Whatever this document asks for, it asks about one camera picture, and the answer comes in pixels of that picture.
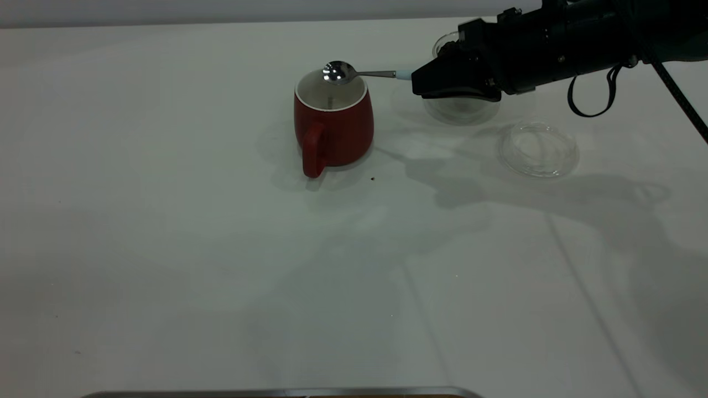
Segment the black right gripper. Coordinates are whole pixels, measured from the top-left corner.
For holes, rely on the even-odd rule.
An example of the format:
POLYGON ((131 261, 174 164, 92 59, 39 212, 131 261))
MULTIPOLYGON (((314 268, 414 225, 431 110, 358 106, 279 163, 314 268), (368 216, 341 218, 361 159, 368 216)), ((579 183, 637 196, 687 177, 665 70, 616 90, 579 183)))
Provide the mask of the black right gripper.
POLYGON ((494 23, 459 27, 469 56, 438 56, 412 73, 412 92, 425 100, 500 102, 501 91, 536 87, 617 65, 637 63, 637 50, 611 1, 544 1, 528 13, 509 8, 494 23), (493 82, 498 89, 487 89, 493 82))

